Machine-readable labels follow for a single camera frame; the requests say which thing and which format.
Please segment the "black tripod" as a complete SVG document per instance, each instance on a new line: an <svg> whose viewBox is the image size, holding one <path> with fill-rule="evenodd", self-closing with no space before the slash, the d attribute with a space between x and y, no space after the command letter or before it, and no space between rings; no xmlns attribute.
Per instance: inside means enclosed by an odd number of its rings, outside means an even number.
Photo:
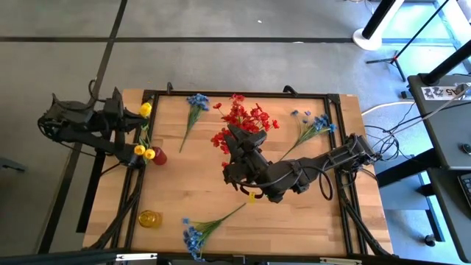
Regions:
<svg viewBox="0 0 471 265"><path fill-rule="evenodd" d="M399 64L398 58L402 55L402 53L417 39L417 37L422 33L422 31L426 28L427 25L439 14L440 11L445 7L445 5L449 2L450 0L445 0L443 4L441 4L436 11L432 14L432 16L417 30L417 32L413 35L413 37L404 45L404 47L396 51L394 55L390 58L384 58L384 59L378 59L378 60L368 60L365 63L366 64L374 64L374 63L388 63L392 66L394 66L399 75L400 78L403 82L406 81L406 76Z"/></svg>

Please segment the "silver aluminium bracket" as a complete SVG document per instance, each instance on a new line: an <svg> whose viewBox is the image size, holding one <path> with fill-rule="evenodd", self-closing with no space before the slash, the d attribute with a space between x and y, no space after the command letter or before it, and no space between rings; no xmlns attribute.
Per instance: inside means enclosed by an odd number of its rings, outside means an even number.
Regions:
<svg viewBox="0 0 471 265"><path fill-rule="evenodd" d="M155 259L157 259L157 253L122 253L116 255L115 261L141 261Z"/></svg>
<svg viewBox="0 0 471 265"><path fill-rule="evenodd" d="M321 264L328 265L363 265L361 260L349 259L349 258L330 258L330 257L321 257L319 259Z"/></svg>

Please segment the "black diagonal pole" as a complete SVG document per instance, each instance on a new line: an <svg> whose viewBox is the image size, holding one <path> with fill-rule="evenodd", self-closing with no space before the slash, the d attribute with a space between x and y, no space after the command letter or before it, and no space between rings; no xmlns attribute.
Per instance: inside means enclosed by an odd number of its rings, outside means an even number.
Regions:
<svg viewBox="0 0 471 265"><path fill-rule="evenodd" d="M452 71L458 64L471 56L471 39L461 48L451 54L446 60L427 74L419 74L419 78L426 85L435 85L439 80Z"/></svg>

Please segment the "blue artificial flower bunch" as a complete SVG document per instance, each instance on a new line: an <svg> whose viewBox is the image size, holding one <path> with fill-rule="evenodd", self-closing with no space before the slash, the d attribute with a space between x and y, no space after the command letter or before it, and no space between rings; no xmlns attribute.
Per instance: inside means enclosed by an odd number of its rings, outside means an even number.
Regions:
<svg viewBox="0 0 471 265"><path fill-rule="evenodd" d="M193 126L198 122L199 117L201 116L202 112L209 111L208 103L209 98L205 95L197 93L193 96L189 96L187 99L187 103L190 106L187 118L187 126L185 130L185 135L183 136L183 141L180 145L179 152L183 150L183 146L185 141L192 130Z"/></svg>
<svg viewBox="0 0 471 265"><path fill-rule="evenodd" d="M336 130L336 125L330 121L327 114L315 116L309 110L302 113L298 110L293 110L291 112L291 116L293 116L297 122L298 136L297 140L287 153L290 153L299 145L309 141L317 135L333 133Z"/></svg>
<svg viewBox="0 0 471 265"><path fill-rule="evenodd" d="M222 218L214 219L212 221L196 222L191 221L187 217L182 219L182 223L185 226L185 229L183 230L183 242L188 253L195 261L206 262L206 259L203 257L203 252L211 235L224 223L225 220L229 219L245 205L246 203L240 205Z"/></svg>

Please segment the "amber glass vase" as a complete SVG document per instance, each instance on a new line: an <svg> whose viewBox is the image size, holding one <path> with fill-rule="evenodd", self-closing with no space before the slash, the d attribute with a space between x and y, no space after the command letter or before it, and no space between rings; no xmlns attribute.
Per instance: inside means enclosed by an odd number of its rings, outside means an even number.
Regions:
<svg viewBox="0 0 471 265"><path fill-rule="evenodd" d="M157 229L162 225L163 214L151 210L142 211L138 216L141 227Z"/></svg>

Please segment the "white paper label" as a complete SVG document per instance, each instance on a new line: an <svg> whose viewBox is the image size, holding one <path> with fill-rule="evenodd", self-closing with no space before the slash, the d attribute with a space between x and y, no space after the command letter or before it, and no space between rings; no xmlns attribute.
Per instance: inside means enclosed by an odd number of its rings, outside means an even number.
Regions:
<svg viewBox="0 0 471 265"><path fill-rule="evenodd" d="M450 101L471 99L471 87L468 83L453 86L421 87L422 95L427 101Z"/></svg>

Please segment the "black desk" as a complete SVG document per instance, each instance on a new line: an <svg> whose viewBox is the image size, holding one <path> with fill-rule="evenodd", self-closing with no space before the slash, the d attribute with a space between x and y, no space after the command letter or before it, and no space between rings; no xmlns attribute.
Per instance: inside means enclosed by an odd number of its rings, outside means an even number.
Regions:
<svg viewBox="0 0 471 265"><path fill-rule="evenodd" d="M427 169L437 200L445 217L461 261L471 264L471 188L461 184L461 177L471 178L471 155L463 145L471 146L471 96L456 100L424 120L425 128L439 161Z"/></svg>

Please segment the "black keyboard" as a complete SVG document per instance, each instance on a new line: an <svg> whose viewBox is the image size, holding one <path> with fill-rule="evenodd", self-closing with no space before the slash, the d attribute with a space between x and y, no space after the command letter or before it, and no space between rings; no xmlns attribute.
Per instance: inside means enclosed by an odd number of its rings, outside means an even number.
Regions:
<svg viewBox="0 0 471 265"><path fill-rule="evenodd" d="M458 183L461 186L465 200L471 209L471 173L459 175Z"/></svg>

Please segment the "red ribbed glass vase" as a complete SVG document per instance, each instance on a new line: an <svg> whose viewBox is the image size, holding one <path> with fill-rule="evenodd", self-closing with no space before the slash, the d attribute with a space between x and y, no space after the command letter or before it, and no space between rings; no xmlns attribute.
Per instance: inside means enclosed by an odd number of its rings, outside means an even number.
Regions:
<svg viewBox="0 0 471 265"><path fill-rule="evenodd" d="M158 146L155 146L152 149L155 153L155 156L153 157L152 162L158 166L164 165L167 161L167 156L165 152Z"/></svg>

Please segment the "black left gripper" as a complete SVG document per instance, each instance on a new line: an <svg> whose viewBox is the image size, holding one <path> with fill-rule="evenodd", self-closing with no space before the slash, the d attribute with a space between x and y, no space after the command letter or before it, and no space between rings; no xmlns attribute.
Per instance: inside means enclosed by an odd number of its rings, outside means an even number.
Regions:
<svg viewBox="0 0 471 265"><path fill-rule="evenodd" d="M128 109L124 109L122 102L122 95L118 88L113 89L112 96L106 98L104 107L102 109L102 120L105 124L101 133L104 137L110 137L111 131L115 131L115 142L124 142L124 132L121 131L122 118L124 120L124 131L132 131L141 127L143 124L143 117L140 114L133 113Z"/></svg>

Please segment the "white column stand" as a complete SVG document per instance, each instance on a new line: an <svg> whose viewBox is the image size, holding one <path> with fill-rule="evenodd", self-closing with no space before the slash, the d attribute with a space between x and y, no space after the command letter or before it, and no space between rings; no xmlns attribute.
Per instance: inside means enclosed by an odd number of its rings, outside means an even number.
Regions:
<svg viewBox="0 0 471 265"><path fill-rule="evenodd" d="M353 42L367 51L382 46L383 33L405 0L381 0L364 28L353 33Z"/></svg>

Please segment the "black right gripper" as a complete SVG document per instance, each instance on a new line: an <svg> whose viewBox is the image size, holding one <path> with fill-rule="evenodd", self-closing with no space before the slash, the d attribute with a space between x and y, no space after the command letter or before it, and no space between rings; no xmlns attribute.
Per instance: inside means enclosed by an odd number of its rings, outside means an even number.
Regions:
<svg viewBox="0 0 471 265"><path fill-rule="evenodd" d="M246 188L274 191L275 164L265 159L258 147L266 140L266 131L261 130L249 136L248 141L253 146L249 146L248 150L245 150L243 144L238 144L246 137L243 129L228 124L227 131L229 134L224 136L224 140L230 153L230 162L223 169L224 182L240 191L246 191Z"/></svg>

